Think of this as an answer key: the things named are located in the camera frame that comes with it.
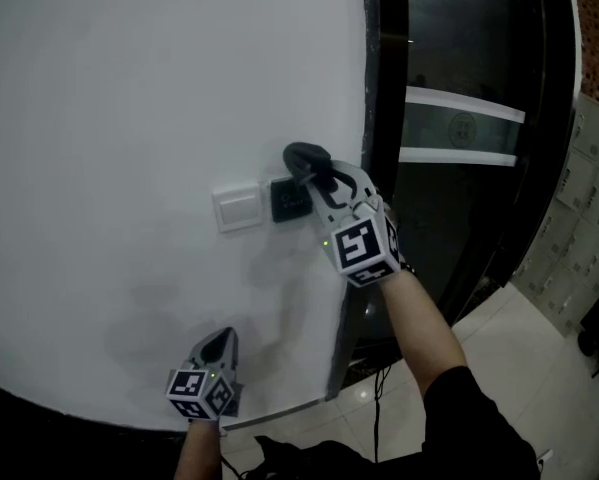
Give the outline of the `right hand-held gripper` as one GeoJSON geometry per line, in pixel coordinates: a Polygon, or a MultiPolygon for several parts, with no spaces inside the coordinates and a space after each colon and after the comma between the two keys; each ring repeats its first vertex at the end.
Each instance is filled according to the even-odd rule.
{"type": "Polygon", "coordinates": [[[338,188],[308,187],[313,208],[325,228],[324,251],[337,272],[355,287],[366,287],[401,270],[395,224],[368,173],[343,161],[331,162],[338,188]]]}

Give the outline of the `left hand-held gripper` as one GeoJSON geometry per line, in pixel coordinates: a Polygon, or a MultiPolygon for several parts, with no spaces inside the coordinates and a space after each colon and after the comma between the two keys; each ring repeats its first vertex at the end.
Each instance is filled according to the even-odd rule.
{"type": "Polygon", "coordinates": [[[237,382],[239,338],[233,327],[213,332],[192,349],[189,361],[198,368],[173,370],[166,398],[185,418],[218,421],[239,414],[243,385],[237,382]],[[225,362],[218,363],[224,354],[225,362]]]}

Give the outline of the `black exit button panel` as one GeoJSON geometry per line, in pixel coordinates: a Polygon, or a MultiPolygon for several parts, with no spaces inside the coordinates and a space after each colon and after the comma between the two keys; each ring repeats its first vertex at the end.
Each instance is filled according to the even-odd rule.
{"type": "Polygon", "coordinates": [[[272,221],[279,224],[309,215],[313,203],[306,187],[287,177],[270,183],[270,207],[272,221]]]}

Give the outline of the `white wall light switch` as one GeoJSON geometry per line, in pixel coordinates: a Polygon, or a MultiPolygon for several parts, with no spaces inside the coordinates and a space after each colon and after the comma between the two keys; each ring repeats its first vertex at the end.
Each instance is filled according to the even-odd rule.
{"type": "Polygon", "coordinates": [[[218,230],[228,233],[263,222],[262,190],[259,183],[245,183],[212,192],[218,230]]]}

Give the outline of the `person's right forearm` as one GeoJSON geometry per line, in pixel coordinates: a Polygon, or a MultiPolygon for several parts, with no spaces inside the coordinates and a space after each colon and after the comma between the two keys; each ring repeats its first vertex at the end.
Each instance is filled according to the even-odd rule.
{"type": "Polygon", "coordinates": [[[425,396],[443,373],[466,367],[464,351],[419,280],[401,271],[379,282],[402,356],[425,396]]]}

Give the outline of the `person's left forearm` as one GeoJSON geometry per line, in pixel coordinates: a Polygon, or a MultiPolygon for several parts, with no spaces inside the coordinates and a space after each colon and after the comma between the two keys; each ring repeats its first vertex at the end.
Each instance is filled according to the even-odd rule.
{"type": "Polygon", "coordinates": [[[190,423],[173,480],[222,480],[217,421],[190,423]]]}

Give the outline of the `striped glass door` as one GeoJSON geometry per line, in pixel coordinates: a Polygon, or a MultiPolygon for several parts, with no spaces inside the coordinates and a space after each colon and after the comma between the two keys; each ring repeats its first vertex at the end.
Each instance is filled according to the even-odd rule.
{"type": "Polygon", "coordinates": [[[513,42],[526,106],[517,160],[485,184],[471,218],[476,228],[440,308],[455,324],[475,306],[483,278],[505,285],[529,250],[545,216],[565,159],[578,48],[571,0],[523,0],[513,42]]]}
{"type": "Polygon", "coordinates": [[[526,3],[408,0],[400,240],[449,320],[479,282],[517,187],[526,3]]]}

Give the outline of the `grey metal locker cabinet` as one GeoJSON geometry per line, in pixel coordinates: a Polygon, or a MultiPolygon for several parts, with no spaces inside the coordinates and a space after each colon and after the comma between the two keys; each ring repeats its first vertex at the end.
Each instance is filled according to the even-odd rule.
{"type": "Polygon", "coordinates": [[[599,298],[599,103],[577,103],[565,166],[512,284],[564,336],[599,298]]]}

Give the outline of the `person's black clothing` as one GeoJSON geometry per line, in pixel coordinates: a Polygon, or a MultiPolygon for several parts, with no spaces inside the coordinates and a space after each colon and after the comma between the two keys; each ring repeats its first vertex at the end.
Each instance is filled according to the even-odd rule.
{"type": "Polygon", "coordinates": [[[469,368],[441,374],[423,402],[425,440],[417,453],[374,463],[332,440],[301,449],[258,436],[264,460],[245,480],[540,480],[532,446],[469,368]]]}

